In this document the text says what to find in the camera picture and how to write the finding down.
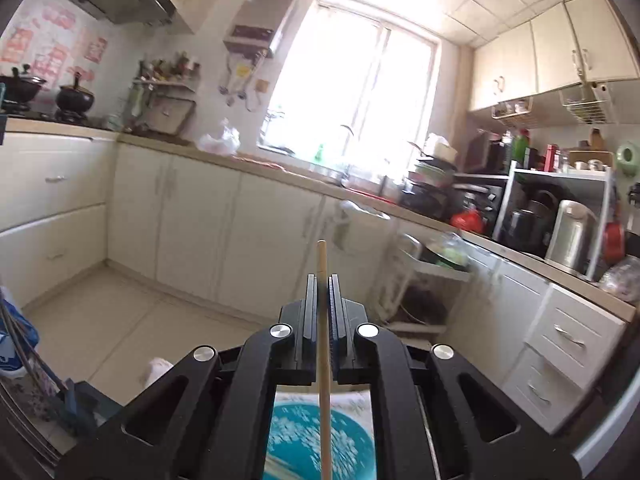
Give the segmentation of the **wooden chopstick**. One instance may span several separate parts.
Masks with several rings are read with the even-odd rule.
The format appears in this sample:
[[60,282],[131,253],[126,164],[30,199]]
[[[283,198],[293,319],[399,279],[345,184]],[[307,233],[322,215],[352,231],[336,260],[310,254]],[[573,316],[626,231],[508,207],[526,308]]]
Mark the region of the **wooden chopstick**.
[[321,479],[332,479],[331,454],[331,351],[329,329],[329,272],[326,241],[318,241],[318,340],[317,372],[320,406]]

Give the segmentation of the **white kitchen trolley rack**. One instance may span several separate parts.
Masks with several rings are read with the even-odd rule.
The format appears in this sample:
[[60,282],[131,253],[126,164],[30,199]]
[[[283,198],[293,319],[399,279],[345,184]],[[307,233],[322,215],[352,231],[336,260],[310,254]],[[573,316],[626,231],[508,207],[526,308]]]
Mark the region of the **white kitchen trolley rack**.
[[369,307],[393,332],[438,336],[446,332],[450,313],[471,278],[468,248],[459,235],[436,233],[422,242],[401,233],[372,288]]

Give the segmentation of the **teal perforated plastic basket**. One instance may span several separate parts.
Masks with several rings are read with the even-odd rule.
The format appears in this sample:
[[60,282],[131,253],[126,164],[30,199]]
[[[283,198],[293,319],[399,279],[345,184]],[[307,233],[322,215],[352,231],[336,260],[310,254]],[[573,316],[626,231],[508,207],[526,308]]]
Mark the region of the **teal perforated plastic basket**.
[[[332,477],[374,479],[374,434],[331,408]],[[267,444],[265,479],[321,477],[320,406],[275,403]]]

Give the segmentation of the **white hanging trash bin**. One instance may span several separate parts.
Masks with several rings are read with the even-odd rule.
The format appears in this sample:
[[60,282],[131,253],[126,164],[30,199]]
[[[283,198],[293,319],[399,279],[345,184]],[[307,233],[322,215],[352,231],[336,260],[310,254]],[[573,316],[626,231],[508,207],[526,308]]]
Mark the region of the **white hanging trash bin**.
[[342,200],[333,217],[333,244],[350,256],[374,252],[383,244],[391,224],[392,218],[382,211]]

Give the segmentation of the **red plastic bag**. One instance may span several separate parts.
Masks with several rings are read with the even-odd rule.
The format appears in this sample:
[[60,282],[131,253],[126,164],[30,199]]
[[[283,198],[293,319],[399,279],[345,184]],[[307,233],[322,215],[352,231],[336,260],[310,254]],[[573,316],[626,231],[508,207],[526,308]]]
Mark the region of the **red plastic bag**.
[[485,225],[484,218],[475,208],[465,209],[453,214],[450,224],[460,231],[483,234]]

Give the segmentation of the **blue white bag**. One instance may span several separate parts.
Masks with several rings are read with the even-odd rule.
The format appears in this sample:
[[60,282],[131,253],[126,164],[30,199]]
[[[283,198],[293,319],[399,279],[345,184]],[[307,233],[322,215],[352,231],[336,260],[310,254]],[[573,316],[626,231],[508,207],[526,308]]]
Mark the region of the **blue white bag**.
[[1,377],[23,378],[27,375],[27,370],[18,349],[21,349],[30,365],[34,364],[34,351],[40,341],[39,333],[23,314],[6,286],[1,287],[1,296],[3,307],[13,326],[13,333],[10,333],[6,324],[1,322]]

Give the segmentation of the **steel electric kettle pot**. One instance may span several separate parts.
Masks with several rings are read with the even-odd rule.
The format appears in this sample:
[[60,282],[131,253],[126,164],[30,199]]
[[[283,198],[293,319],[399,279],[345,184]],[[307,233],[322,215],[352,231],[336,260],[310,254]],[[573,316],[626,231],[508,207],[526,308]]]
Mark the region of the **steel electric kettle pot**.
[[584,274],[597,218],[584,204],[562,200],[544,260],[571,274]]

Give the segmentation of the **dish rack with bowls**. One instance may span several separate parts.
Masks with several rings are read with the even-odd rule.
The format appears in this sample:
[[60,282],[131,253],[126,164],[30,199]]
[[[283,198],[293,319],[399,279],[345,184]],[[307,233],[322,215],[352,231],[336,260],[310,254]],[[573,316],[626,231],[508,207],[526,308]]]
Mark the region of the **dish rack with bowls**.
[[422,216],[442,220],[446,217],[449,191],[457,171],[457,150],[439,134],[430,132],[408,171],[399,205]]

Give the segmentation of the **black toaster oven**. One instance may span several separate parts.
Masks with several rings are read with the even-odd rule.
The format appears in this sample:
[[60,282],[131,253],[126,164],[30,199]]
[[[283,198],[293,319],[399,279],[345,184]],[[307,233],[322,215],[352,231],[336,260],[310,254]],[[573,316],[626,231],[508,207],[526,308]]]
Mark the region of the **black toaster oven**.
[[500,211],[504,186],[490,182],[454,182],[448,191],[448,217],[475,209],[483,221],[482,233],[491,236]]

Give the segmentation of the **white plastic bag on counter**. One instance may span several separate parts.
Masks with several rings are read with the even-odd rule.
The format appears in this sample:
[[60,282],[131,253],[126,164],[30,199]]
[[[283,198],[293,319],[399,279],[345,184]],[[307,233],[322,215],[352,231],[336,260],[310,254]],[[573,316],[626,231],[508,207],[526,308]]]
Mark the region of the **white plastic bag on counter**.
[[240,145],[240,133],[227,118],[219,123],[213,133],[204,133],[195,141],[199,151],[219,156],[234,156]]

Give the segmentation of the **green dish soap bottle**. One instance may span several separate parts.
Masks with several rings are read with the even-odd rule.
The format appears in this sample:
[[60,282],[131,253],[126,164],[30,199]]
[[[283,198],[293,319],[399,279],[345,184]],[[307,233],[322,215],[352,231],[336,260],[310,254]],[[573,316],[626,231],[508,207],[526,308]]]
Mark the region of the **green dish soap bottle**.
[[314,163],[320,165],[323,158],[323,145],[320,144],[317,153],[314,155]]

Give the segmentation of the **white shelf unit on counter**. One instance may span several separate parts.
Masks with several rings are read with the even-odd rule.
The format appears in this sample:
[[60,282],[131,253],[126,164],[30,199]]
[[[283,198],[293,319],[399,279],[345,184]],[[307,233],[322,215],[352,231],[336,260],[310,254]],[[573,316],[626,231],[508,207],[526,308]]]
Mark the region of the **white shelf unit on counter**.
[[559,204],[562,200],[582,203],[594,213],[597,223],[587,269],[584,274],[573,275],[594,281],[603,266],[604,231],[613,213],[614,198],[614,174],[608,166],[600,171],[547,172],[522,169],[512,162],[491,238],[544,260]]

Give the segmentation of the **black pot with lid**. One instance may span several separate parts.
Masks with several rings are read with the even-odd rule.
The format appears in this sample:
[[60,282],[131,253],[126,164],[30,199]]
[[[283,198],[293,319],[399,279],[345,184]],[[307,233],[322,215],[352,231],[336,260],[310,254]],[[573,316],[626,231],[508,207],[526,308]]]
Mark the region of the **black pot with lid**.
[[80,124],[87,119],[87,113],[94,103],[94,95],[81,87],[80,81],[81,73],[75,72],[73,83],[61,86],[58,90],[54,117],[59,122]]

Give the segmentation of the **wall spice rack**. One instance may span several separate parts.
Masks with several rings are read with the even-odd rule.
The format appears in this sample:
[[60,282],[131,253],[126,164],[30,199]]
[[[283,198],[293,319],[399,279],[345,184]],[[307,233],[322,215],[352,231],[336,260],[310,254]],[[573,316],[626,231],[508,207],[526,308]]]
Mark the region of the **wall spice rack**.
[[129,95],[129,121],[137,132],[178,138],[195,114],[201,63],[186,51],[172,58],[144,58]]

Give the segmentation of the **wall water heater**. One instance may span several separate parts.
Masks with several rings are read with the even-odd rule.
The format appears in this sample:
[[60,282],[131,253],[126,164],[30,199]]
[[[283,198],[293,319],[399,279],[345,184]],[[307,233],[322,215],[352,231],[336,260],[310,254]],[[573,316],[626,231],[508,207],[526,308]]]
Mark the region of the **wall water heater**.
[[224,37],[232,54],[273,58],[296,0],[244,0]]

